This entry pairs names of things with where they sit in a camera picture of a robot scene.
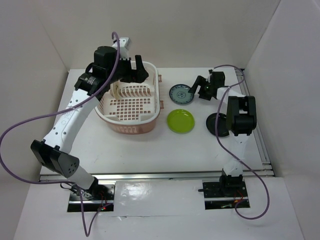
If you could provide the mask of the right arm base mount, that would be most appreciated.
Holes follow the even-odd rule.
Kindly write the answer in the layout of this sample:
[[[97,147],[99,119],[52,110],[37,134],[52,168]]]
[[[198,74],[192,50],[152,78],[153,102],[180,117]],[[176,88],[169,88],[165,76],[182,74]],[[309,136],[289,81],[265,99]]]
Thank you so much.
[[[203,182],[202,187],[197,190],[203,194],[206,210],[250,208],[246,183],[243,181],[240,187],[222,190],[219,182]]]

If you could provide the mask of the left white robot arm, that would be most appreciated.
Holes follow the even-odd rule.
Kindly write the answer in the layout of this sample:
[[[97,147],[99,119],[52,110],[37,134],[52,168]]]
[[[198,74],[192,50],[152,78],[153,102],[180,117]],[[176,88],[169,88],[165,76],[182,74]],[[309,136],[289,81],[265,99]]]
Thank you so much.
[[[107,197],[109,190],[80,166],[77,157],[70,154],[73,143],[111,84],[117,81],[141,84],[148,78],[140,55],[135,56],[135,64],[136,67],[132,68],[131,59],[118,55],[114,47],[98,47],[94,52],[94,61],[78,77],[64,113],[41,141],[34,140],[30,146],[44,167],[76,184],[88,200]]]

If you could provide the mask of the blue patterned plate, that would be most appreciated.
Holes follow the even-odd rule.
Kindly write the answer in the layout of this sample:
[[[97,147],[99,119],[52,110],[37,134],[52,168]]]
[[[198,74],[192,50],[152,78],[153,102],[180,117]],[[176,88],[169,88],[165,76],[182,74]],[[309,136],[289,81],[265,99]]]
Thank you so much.
[[[176,84],[168,92],[169,98],[178,105],[188,105],[194,99],[194,94],[189,93],[191,88],[186,84]]]

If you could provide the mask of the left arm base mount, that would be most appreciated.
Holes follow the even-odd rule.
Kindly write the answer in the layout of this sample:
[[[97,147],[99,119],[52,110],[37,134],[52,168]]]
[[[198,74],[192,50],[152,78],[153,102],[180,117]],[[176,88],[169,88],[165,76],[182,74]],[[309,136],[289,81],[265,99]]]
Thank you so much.
[[[92,196],[91,194],[85,192],[83,189],[80,190],[83,200],[83,211],[86,212],[96,212],[101,208],[101,212],[113,212],[114,211],[114,198],[116,190],[115,181],[105,181],[102,180],[99,184],[104,185],[108,192],[105,196],[99,193],[98,196]],[[67,205],[68,213],[80,213],[81,212],[81,198],[80,193],[77,188],[70,183],[61,183],[60,187],[64,190],[68,190],[69,198]]]

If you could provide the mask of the white pink dish rack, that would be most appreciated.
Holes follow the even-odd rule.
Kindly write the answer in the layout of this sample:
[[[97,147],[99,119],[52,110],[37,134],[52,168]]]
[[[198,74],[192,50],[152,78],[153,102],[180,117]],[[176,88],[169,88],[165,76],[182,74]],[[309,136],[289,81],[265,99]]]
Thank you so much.
[[[158,69],[150,62],[143,65],[149,77],[143,83],[120,81],[120,99],[115,99],[111,90],[106,92],[95,112],[109,128],[119,134],[139,135],[152,131],[163,109],[159,83],[162,81]]]

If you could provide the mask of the cream floral plate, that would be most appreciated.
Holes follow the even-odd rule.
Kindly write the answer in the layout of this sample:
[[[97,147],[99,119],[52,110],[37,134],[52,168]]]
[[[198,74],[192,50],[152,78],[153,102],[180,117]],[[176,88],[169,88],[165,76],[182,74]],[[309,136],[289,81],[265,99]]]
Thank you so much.
[[[119,100],[121,98],[121,96],[119,94],[119,90],[121,90],[119,80],[110,85],[110,92],[116,100]]]

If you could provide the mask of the aluminium side rail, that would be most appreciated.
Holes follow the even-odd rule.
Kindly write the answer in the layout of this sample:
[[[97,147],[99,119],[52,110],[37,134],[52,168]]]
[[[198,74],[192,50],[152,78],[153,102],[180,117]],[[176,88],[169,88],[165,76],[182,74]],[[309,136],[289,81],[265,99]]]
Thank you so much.
[[[244,75],[243,75],[244,69],[243,68],[240,68],[240,69],[235,68],[234,70],[235,70],[237,80],[239,82],[239,87],[240,87],[241,93],[243,95],[249,96],[249,98],[251,98],[251,99],[254,99],[253,115],[255,118],[255,128],[252,131],[252,135],[254,135],[255,142],[256,142],[257,149],[258,149],[259,156],[260,156],[260,161],[262,163],[262,170],[257,170],[257,172],[259,172],[259,175],[262,177],[274,177],[275,173],[274,173],[274,170],[272,167],[272,163],[270,161],[268,151],[266,149],[265,141],[263,139],[262,132],[261,132],[259,124],[258,124],[258,110],[257,110],[256,97],[254,97],[250,93],[250,90],[248,88],[248,84],[246,81],[246,77],[244,79]]]

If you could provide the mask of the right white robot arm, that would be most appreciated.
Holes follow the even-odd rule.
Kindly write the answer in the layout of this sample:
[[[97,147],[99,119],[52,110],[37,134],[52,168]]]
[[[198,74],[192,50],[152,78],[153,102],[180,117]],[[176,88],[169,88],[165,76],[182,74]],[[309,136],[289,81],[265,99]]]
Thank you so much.
[[[222,196],[232,197],[242,188],[245,149],[249,136],[257,127],[256,100],[254,96],[243,95],[231,86],[225,86],[222,71],[210,70],[207,78],[197,76],[188,92],[194,94],[197,88],[200,88],[198,94],[201,99],[209,101],[215,98],[227,105],[225,127],[232,132],[228,151],[230,160],[222,168],[218,190]]]

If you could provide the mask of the aluminium front rail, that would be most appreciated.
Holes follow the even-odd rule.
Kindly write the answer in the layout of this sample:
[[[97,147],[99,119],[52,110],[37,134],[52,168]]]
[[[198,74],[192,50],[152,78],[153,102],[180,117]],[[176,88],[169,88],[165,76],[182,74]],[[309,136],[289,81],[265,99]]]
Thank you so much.
[[[261,177],[272,177],[274,171],[260,170],[256,173]],[[174,179],[207,179],[219,178],[220,171],[207,171],[207,172],[161,172],[161,173],[132,173],[132,174],[94,174],[98,180],[104,181],[120,181],[120,180],[174,180]],[[255,177],[251,171],[243,172],[243,177]],[[65,179],[60,175],[41,175],[40,182],[53,182],[64,181]]]

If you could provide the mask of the black plate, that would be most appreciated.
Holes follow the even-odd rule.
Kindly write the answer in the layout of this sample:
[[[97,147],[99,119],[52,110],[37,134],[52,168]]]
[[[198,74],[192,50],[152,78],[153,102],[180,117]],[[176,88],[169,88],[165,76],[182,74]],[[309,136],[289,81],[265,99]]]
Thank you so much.
[[[205,122],[207,130],[214,136],[216,136],[216,130],[217,130],[217,135],[219,137],[221,138],[228,137],[230,133],[226,125],[227,115],[224,113],[219,113],[217,126],[216,126],[216,120],[217,120],[217,113],[212,113],[207,117]]]

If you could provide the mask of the lime green plate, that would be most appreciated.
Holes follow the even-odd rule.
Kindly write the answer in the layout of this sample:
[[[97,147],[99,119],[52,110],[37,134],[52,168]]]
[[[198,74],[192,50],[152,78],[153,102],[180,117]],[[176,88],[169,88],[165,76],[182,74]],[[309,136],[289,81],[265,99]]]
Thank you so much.
[[[194,116],[185,109],[172,110],[166,118],[168,128],[177,134],[186,134],[195,126]]]

